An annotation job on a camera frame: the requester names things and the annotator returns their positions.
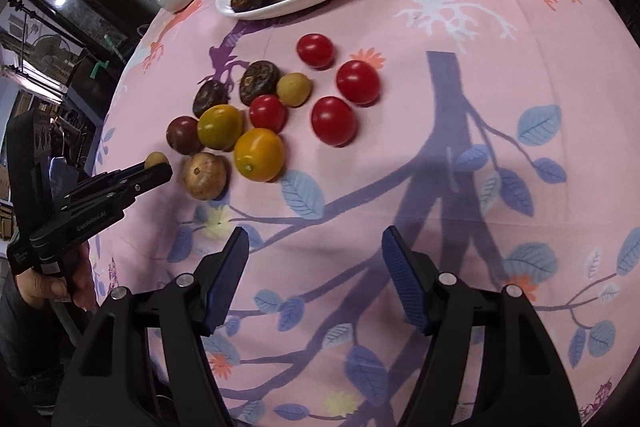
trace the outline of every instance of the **floral tablecloth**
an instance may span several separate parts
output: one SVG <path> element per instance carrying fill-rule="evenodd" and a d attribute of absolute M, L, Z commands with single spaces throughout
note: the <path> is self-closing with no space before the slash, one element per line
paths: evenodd
<path fill-rule="evenodd" d="M 335 68 L 294 52 L 327 35 L 338 64 L 361 58 L 382 99 L 355 108 L 356 140 L 325 146 L 310 109 Z M 540 312 L 584 420 L 640 343 L 640 52 L 607 0 L 331 0 L 276 20 L 220 16 L 214 0 L 161 12 L 120 80 L 98 172 L 161 150 L 205 77 L 237 83 L 269 59 L 314 81 L 282 137 L 287 171 L 235 173 L 221 201 L 173 180 L 95 237 L 97 290 L 162 287 L 239 225 L 252 253 L 224 327 L 204 340 L 233 416 L 279 426 L 393 426 L 428 340 L 403 320 L 380 255 L 388 225 L 476 287 L 520 285 Z M 237 89 L 232 103 L 243 107 Z M 161 339 L 151 334 L 158 371 Z M 457 419 L 469 415 L 474 333 Z"/>

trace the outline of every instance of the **cherry tomato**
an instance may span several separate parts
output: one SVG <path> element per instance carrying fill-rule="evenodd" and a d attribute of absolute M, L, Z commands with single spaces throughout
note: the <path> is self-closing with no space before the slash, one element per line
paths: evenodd
<path fill-rule="evenodd" d="M 309 33 L 300 37 L 296 44 L 296 52 L 300 60 L 317 70 L 327 67 L 334 60 L 334 45 L 319 33 Z"/>
<path fill-rule="evenodd" d="M 367 105 L 380 96 L 378 73 L 362 60 L 350 60 L 341 65 L 335 83 L 343 97 L 358 105 Z"/>
<path fill-rule="evenodd" d="M 355 136 L 358 121 L 344 100 L 326 96 L 318 100 L 311 110 L 311 127 L 324 143 L 338 147 Z"/>
<path fill-rule="evenodd" d="M 274 133 L 279 133 L 287 120 L 287 109 L 274 94 L 262 94 L 251 103 L 249 120 L 254 127 L 271 129 Z"/>

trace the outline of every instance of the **tablecloth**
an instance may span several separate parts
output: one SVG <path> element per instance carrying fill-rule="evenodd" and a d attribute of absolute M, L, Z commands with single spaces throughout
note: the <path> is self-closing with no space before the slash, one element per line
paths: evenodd
<path fill-rule="evenodd" d="M 310 110 L 336 95 L 335 69 L 294 48 L 328 36 L 337 64 L 366 60 L 383 92 L 355 107 L 343 148 Z M 404 320 L 380 255 L 395 225 L 442 270 L 488 289 L 524 289 L 558 348 L 586 421 L 640 344 L 640 52 L 607 0 L 331 0 L 276 20 L 221 16 L 214 0 L 160 12 L 122 75 L 96 171 L 154 150 L 190 114 L 205 77 L 237 84 L 260 59 L 314 83 L 282 132 L 287 171 L 233 172 L 220 201 L 174 176 L 92 241 L 100 298 L 162 287 L 218 251 L 233 227 L 251 255 L 226 323 L 204 339 L 231 414 L 254 425 L 393 426 L 429 341 Z M 242 106 L 237 88 L 231 103 Z M 164 371 L 161 339 L 150 335 Z M 470 414 L 474 332 L 456 419 Z"/>

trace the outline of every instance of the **silver screw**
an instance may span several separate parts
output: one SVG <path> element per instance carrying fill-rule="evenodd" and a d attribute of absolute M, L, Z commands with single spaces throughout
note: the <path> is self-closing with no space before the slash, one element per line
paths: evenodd
<path fill-rule="evenodd" d="M 453 286 L 458 282 L 458 278 L 452 273 L 443 272 L 438 275 L 438 281 L 440 281 L 440 284 L 444 284 L 445 286 Z"/>
<path fill-rule="evenodd" d="M 507 295 L 515 298 L 522 297 L 522 288 L 520 288 L 520 286 L 510 284 L 507 286 Z"/>
<path fill-rule="evenodd" d="M 193 275 L 190 273 L 183 273 L 182 275 L 178 275 L 175 283 L 180 286 L 180 288 L 187 288 L 187 286 L 191 286 L 193 284 L 194 280 Z"/>
<path fill-rule="evenodd" d="M 117 286 L 111 291 L 111 298 L 119 301 L 127 294 L 127 289 L 124 286 Z"/>

